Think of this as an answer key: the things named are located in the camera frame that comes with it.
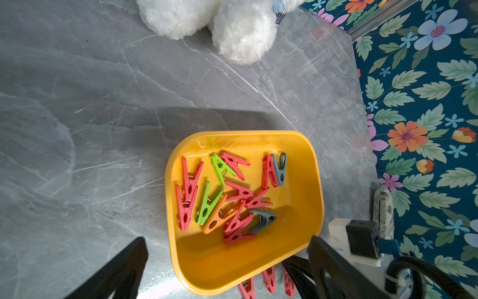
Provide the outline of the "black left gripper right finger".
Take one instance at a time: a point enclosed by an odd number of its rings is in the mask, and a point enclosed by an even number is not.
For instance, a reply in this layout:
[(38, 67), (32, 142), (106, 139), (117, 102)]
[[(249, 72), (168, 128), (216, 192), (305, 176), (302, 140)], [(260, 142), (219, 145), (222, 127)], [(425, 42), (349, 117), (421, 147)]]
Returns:
[(388, 299), (390, 296), (363, 276), (319, 236), (307, 249), (320, 299)]

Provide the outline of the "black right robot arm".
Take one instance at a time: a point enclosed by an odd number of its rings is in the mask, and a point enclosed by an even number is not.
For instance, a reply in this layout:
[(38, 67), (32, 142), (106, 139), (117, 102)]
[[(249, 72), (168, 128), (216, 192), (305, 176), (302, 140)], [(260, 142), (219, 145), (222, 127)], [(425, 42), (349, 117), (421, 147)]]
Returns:
[(330, 241), (314, 236), (308, 257), (282, 262), (285, 283), (303, 299), (431, 299), (432, 287), (452, 299), (475, 299), (477, 289), (454, 280), (397, 240), (379, 236), (377, 223), (334, 219)]

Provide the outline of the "yellow plastic storage box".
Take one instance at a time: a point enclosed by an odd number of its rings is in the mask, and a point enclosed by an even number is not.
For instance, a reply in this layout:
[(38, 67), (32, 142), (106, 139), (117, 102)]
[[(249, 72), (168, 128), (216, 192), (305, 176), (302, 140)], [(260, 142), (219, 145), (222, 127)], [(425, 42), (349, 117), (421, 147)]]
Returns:
[[(288, 156), (285, 183), (263, 189), (263, 158), (284, 152)], [(221, 187), (210, 156), (216, 153), (236, 172), (224, 176)], [(204, 184), (210, 181), (209, 198), (224, 190), (237, 212), (210, 234), (196, 223)], [(186, 191), (198, 186), (189, 229), (178, 222), (176, 186)], [(165, 174), (166, 209), (171, 260), (177, 278), (192, 293), (211, 296), (237, 287), (245, 280), (307, 248), (324, 222), (324, 201), (317, 158), (311, 142), (296, 131), (201, 132), (184, 139), (171, 154)], [(224, 243), (224, 235), (250, 230), (259, 209), (277, 219), (254, 239)]]

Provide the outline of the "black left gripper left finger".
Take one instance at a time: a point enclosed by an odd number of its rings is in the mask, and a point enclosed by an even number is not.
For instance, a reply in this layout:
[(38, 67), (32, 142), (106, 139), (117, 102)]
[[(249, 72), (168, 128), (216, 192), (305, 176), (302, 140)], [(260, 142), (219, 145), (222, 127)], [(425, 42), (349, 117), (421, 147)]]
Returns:
[(145, 238), (137, 237), (67, 298), (135, 299), (148, 256)]

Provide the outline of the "red clothespin placed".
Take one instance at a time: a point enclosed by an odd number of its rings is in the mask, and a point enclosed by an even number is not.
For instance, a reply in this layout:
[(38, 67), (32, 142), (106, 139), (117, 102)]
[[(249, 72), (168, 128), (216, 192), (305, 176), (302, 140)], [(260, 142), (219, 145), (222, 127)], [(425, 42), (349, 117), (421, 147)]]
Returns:
[(254, 277), (238, 284), (242, 299), (255, 299), (255, 281)]
[(295, 284), (293, 280), (291, 279), (291, 276), (287, 272), (286, 269), (283, 270), (284, 272), (284, 286), (285, 286), (285, 294), (289, 297), (294, 297), (295, 296)]
[(272, 266), (262, 271), (261, 275), (262, 275), (267, 291), (269, 291), (271, 294), (275, 293), (276, 291), (275, 267)]

